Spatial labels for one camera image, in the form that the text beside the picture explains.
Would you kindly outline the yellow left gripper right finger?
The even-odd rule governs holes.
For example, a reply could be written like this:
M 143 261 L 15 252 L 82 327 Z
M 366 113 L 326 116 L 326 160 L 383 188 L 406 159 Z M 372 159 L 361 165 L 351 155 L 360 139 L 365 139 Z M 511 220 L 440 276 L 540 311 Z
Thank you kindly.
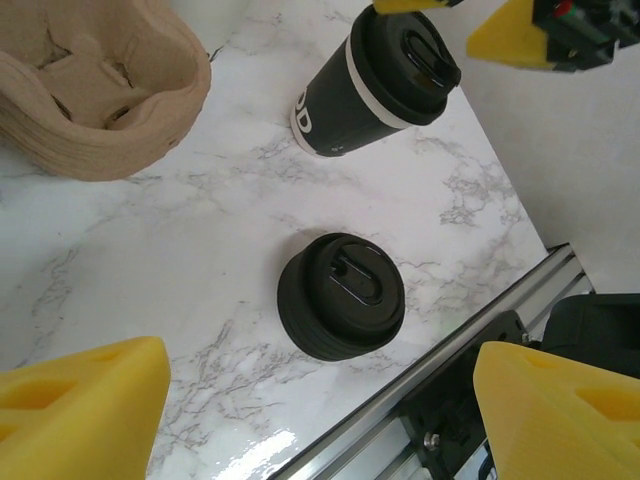
M 637 379 L 491 341 L 473 386 L 499 478 L 638 478 Z

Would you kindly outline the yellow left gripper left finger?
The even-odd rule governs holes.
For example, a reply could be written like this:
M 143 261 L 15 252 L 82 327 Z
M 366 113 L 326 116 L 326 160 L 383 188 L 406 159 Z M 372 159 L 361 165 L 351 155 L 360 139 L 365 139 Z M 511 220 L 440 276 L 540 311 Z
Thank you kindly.
M 145 478 L 168 389 L 158 337 L 2 372 L 2 478 Z

